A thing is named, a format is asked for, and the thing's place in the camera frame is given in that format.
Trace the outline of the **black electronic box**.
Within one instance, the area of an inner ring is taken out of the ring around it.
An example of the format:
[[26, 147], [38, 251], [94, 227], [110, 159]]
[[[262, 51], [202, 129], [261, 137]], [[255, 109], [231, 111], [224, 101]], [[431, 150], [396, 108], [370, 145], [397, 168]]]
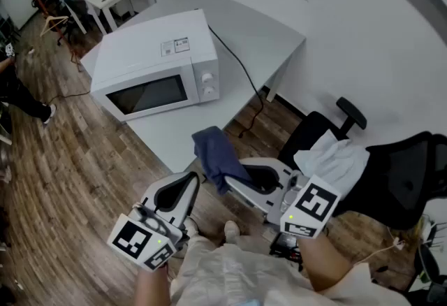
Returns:
[[302, 256], [294, 235], [279, 233], [270, 245], [270, 255], [301, 264]]

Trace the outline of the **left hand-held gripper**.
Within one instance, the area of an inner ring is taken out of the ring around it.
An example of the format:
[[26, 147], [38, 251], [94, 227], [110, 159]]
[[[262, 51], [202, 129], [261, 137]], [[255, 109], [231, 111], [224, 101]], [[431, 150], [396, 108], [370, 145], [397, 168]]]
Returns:
[[[132, 210], [121, 214], [107, 244], [144, 270], [164, 266], [184, 244], [184, 219], [191, 214], [200, 179], [195, 172], [175, 173], [148, 186], [141, 203], [168, 229], [166, 235], [152, 231], [136, 219]], [[156, 210], [163, 209], [163, 217]]]

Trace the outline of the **person's right shoe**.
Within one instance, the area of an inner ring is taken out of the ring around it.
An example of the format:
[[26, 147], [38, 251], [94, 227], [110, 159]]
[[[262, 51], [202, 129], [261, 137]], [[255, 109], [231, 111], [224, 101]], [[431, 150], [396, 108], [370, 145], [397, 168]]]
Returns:
[[227, 221], [224, 225], [225, 243], [238, 245], [240, 241], [240, 228], [234, 221]]

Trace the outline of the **white crumpled cloth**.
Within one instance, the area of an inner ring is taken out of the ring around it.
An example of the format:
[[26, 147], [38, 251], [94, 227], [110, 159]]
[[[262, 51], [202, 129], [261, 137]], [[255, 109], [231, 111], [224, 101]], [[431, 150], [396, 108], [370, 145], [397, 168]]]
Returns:
[[306, 177], [318, 176], [345, 199], [366, 169], [370, 152], [350, 139], [338, 140], [327, 130], [309, 150], [298, 150], [293, 161]]

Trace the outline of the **wooden clothes hanger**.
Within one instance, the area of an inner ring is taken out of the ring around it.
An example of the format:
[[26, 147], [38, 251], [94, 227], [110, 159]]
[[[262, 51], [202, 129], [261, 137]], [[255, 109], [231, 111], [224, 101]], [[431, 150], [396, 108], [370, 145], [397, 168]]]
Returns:
[[45, 24], [40, 32], [40, 36], [43, 36], [49, 31], [56, 29], [60, 24], [65, 23], [68, 20], [68, 16], [47, 16], [45, 20]]

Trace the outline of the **person's left forearm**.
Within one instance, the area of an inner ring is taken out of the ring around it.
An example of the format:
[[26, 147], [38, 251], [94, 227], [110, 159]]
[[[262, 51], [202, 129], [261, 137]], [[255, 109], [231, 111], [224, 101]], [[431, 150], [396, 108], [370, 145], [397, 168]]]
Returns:
[[139, 269], [134, 295], [134, 306], [170, 306], [168, 266], [154, 272]]

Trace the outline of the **red wooden coat rack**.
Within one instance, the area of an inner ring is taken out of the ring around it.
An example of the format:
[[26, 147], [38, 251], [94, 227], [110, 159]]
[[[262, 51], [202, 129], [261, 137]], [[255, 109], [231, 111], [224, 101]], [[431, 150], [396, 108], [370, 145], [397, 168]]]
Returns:
[[67, 37], [62, 33], [62, 30], [59, 28], [59, 26], [63, 23], [68, 22], [68, 16], [62, 15], [62, 16], [53, 16], [49, 13], [47, 10], [45, 4], [42, 2], [42, 0], [35, 0], [38, 4], [38, 8], [41, 9], [43, 13], [43, 17], [45, 18], [45, 23], [43, 25], [43, 28], [41, 30], [40, 36], [44, 36], [49, 31], [55, 31], [57, 32], [60, 39], [64, 42], [65, 46], [68, 48], [71, 58], [71, 63], [75, 64], [78, 71], [81, 71], [81, 64], [78, 57], [77, 50], [68, 42]]

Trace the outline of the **white microwave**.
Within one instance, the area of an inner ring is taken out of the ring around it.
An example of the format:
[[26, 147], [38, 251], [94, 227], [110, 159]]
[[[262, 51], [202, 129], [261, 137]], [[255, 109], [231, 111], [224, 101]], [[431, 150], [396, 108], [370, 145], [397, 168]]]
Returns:
[[217, 100], [219, 62], [203, 10], [108, 34], [90, 92], [121, 122]]

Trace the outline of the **black office chair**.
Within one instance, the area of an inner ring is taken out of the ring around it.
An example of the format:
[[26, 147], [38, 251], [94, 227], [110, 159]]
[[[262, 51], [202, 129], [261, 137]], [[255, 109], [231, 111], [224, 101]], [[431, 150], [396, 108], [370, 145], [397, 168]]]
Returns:
[[[296, 169], [293, 155], [308, 150], [324, 132], [346, 142], [353, 125], [367, 126], [366, 117], [344, 97], [337, 106], [346, 114], [336, 127], [319, 112], [309, 113], [291, 134], [278, 159]], [[338, 217], [352, 211], [396, 230], [415, 226], [428, 201], [447, 199], [447, 136], [428, 131], [396, 143], [367, 147], [369, 159], [360, 179], [334, 211]]]

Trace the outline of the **dark chair with draped cloth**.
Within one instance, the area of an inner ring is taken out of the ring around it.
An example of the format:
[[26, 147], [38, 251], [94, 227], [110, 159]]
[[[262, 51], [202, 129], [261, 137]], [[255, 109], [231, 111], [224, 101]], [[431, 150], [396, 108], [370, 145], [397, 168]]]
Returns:
[[86, 34], [87, 30], [91, 29], [86, 2], [84, 0], [65, 0], [64, 3], [81, 29], [81, 32]]

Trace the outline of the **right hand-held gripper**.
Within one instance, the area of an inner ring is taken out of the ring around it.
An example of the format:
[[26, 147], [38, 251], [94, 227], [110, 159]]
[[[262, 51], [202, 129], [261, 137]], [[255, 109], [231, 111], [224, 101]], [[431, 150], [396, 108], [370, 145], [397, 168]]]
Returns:
[[316, 238], [332, 216], [341, 194], [316, 175], [307, 180], [291, 206], [280, 211], [282, 192], [292, 170], [281, 161], [270, 157], [249, 157], [240, 160], [257, 187], [270, 187], [266, 191], [254, 187], [247, 181], [225, 177], [230, 190], [248, 204], [267, 214], [267, 221], [277, 225], [282, 233], [299, 238]]

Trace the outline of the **person's right forearm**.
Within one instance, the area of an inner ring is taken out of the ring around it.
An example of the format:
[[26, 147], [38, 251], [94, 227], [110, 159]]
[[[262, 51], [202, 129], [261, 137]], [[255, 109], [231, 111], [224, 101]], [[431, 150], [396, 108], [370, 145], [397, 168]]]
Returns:
[[304, 269], [315, 291], [324, 291], [336, 285], [353, 268], [326, 235], [316, 238], [298, 238], [298, 248]]

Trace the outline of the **dark blue cloth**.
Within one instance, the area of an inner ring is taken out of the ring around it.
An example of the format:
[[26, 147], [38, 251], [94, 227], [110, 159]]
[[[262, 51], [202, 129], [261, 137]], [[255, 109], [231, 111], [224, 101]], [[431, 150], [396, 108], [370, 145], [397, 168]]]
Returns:
[[226, 176], [252, 182], [233, 145], [220, 128], [211, 126], [193, 133], [191, 137], [194, 154], [200, 160], [206, 178], [215, 185], [219, 194], [225, 194], [230, 189], [225, 181]]

